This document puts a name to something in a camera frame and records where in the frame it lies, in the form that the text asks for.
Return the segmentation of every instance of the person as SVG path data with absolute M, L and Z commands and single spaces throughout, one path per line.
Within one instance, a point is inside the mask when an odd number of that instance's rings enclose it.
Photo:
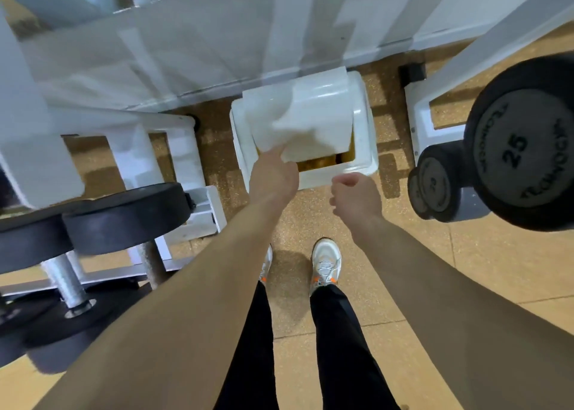
M 296 164 L 284 163 L 282 151 L 260 155 L 249 204 L 189 265 L 108 327 L 38 410 L 278 408 L 265 257 L 298 189 Z M 334 214 L 464 408 L 570 408 L 573 336 L 472 281 L 385 220 L 369 177 L 335 176 L 331 191 Z M 323 406 L 397 409 L 337 286 L 341 258 L 328 239 L 312 253 Z

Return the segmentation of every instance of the leg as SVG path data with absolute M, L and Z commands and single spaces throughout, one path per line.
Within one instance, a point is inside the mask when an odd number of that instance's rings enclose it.
M 349 300 L 336 286 L 341 253 L 334 241 L 321 246 L 322 241 L 313 249 L 311 313 L 323 408 L 399 410 Z
M 265 286 L 257 282 L 248 317 L 237 343 L 215 409 L 278 409 L 273 361 L 271 309 Z

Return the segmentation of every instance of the hand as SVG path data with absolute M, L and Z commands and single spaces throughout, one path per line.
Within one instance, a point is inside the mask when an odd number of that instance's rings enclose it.
M 373 223 L 383 220 L 381 195 L 377 185 L 361 173 L 339 174 L 333 177 L 329 204 L 351 231 L 353 240 L 368 236 Z
M 283 162 L 281 154 L 285 145 L 259 155 L 249 180 L 251 203 L 266 203 L 283 211 L 295 197 L 299 188 L 299 170 L 295 162 Z

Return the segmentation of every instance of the person's left arm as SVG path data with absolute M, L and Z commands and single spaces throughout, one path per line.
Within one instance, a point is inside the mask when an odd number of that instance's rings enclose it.
M 282 151 L 262 153 L 255 163 L 250 204 L 189 265 L 113 323 L 36 410 L 213 408 L 271 234 L 297 192 L 297 165 L 281 161 Z

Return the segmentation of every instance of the shoe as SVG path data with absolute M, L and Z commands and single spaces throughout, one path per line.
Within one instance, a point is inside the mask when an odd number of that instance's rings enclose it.
M 269 274 L 269 268 L 271 268 L 271 262 L 273 261 L 273 249 L 271 244 L 267 249 L 267 255 L 265 256 L 265 262 L 263 262 L 263 268 L 261 269 L 261 274 L 259 274 L 259 281 L 265 285 L 267 283 L 267 274 Z
M 341 272 L 341 250 L 330 238 L 321 238 L 315 242 L 311 254 L 313 277 L 309 295 L 319 286 L 336 285 Z

